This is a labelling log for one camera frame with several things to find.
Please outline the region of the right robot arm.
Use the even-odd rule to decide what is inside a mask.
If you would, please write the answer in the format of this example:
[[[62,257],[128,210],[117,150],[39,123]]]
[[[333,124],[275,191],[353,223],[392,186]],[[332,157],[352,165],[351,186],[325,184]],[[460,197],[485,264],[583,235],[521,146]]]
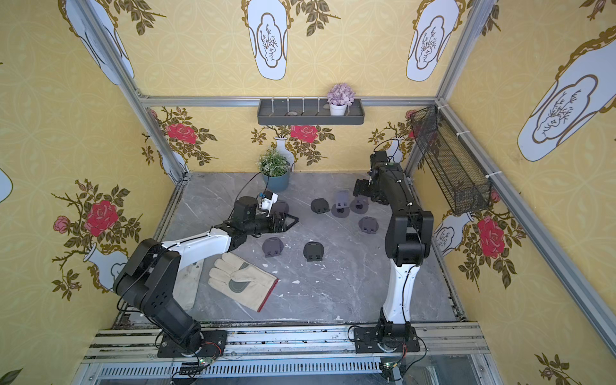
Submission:
[[[411,302],[415,280],[430,255],[434,217],[416,202],[400,164],[384,152],[371,156],[370,178],[355,183],[354,195],[391,209],[384,249],[391,263],[388,295],[380,311],[375,337],[412,339]]]

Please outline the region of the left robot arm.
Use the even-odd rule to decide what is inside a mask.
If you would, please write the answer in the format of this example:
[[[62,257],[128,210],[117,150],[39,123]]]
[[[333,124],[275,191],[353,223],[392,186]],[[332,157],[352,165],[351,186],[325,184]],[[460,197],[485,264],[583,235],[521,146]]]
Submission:
[[[201,324],[174,298],[177,275],[194,263],[214,257],[208,284],[243,306],[260,311],[278,279],[233,251],[248,237],[285,233],[298,223],[294,215],[274,212],[273,205],[271,199],[241,197],[234,202],[229,218],[207,232],[176,241],[142,241],[115,279],[113,290],[160,327],[178,354],[196,356],[208,346],[222,351],[223,341],[209,339]]]

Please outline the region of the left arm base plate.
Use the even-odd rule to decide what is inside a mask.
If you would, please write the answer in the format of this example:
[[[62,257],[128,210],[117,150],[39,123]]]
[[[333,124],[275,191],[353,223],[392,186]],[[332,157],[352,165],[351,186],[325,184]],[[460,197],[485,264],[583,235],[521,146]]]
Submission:
[[[168,333],[163,333],[157,351],[158,358],[212,358],[221,357],[226,348],[226,330],[202,330],[178,343]]]

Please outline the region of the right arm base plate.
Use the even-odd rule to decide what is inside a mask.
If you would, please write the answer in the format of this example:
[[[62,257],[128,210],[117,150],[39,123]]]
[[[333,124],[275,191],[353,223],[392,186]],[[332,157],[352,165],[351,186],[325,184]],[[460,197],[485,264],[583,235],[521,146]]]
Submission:
[[[409,323],[349,328],[348,336],[360,354],[416,353],[421,350],[415,328]]]

